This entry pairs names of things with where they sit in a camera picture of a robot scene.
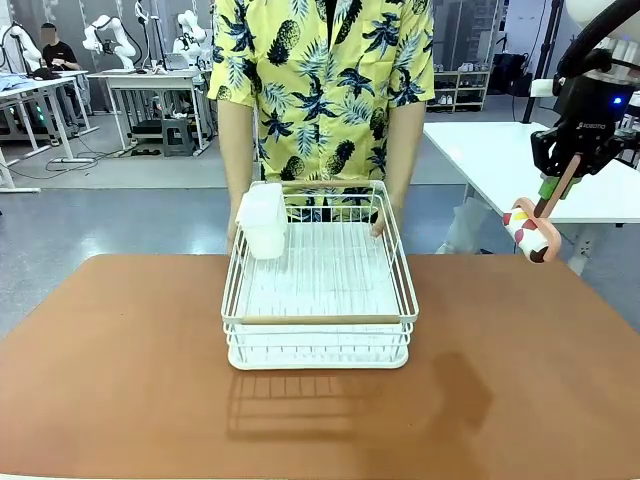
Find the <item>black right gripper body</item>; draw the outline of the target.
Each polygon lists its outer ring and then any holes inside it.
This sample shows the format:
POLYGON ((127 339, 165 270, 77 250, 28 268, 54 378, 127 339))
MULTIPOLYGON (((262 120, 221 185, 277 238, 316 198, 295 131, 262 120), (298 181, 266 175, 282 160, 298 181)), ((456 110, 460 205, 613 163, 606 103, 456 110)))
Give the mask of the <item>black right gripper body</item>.
POLYGON ((567 79, 556 102, 558 142, 571 148, 601 147, 625 110, 625 85, 586 75, 567 79))

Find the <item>person's left hand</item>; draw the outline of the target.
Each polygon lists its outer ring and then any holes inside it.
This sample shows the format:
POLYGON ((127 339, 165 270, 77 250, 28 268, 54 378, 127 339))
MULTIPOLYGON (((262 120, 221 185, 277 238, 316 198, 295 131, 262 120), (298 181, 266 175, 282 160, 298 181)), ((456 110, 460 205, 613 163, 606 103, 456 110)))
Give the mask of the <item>person's left hand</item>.
POLYGON ((371 235, 380 237, 385 233, 397 237, 402 235, 404 203, 393 200, 389 207, 382 207, 371 225, 371 235))

